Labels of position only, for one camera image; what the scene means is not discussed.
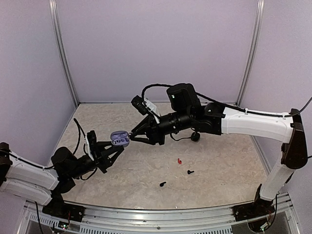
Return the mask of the purple earbud charging case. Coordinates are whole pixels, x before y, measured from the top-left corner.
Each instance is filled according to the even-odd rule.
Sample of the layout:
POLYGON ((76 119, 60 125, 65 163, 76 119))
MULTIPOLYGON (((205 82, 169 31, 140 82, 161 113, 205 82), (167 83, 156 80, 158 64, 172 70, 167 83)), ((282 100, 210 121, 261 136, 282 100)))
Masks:
POLYGON ((127 147, 130 143, 127 131, 115 131, 110 135, 111 143, 115 146, 127 147))

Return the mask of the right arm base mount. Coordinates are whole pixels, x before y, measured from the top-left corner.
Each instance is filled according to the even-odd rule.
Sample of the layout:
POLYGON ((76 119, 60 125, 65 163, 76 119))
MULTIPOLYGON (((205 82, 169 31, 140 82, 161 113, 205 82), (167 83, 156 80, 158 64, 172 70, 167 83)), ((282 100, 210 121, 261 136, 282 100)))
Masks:
POLYGON ((275 212, 272 203, 255 203, 250 202, 233 207, 233 213, 236 222, 269 215, 275 212))

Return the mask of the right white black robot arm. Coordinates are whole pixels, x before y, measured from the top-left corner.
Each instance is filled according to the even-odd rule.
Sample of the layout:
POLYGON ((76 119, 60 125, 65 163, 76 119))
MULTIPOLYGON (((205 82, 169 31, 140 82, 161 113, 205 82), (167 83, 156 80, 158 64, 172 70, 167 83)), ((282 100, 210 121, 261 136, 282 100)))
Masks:
POLYGON ((144 95, 135 96, 131 104, 143 115, 130 134, 132 141, 150 145, 163 145, 166 135, 177 134, 185 129, 213 135, 240 134, 264 137, 282 143, 282 157, 275 164, 264 184, 256 192, 255 201, 249 206, 253 216, 260 216, 268 209, 277 192, 287 183, 295 170, 308 162, 306 137, 300 111, 271 113, 250 111, 218 102, 195 91, 190 83, 167 85, 166 93, 173 113, 164 116, 157 112, 155 104, 144 95))

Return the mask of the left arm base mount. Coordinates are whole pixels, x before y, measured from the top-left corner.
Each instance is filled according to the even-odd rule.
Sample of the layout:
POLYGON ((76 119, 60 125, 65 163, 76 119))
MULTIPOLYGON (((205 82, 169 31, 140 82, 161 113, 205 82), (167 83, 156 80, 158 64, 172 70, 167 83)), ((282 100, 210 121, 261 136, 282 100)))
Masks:
POLYGON ((65 202, 53 202, 43 206, 44 214, 66 219, 69 221, 81 222, 84 217, 85 207, 80 205, 69 204, 65 202))

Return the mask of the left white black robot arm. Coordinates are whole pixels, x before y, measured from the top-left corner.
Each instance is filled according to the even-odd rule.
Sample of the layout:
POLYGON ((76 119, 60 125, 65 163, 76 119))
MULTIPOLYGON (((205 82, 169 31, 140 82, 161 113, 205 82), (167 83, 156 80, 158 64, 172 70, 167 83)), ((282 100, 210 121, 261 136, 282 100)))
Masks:
POLYGON ((75 187, 75 180, 83 175, 100 170, 103 173, 113 165, 124 151, 109 141, 99 141, 91 146, 88 153, 77 158, 66 147, 58 148, 51 158, 52 166, 30 162, 9 149, 9 144, 0 144, 0 190, 48 205, 55 215, 68 213, 68 205, 61 201, 62 194, 75 187))

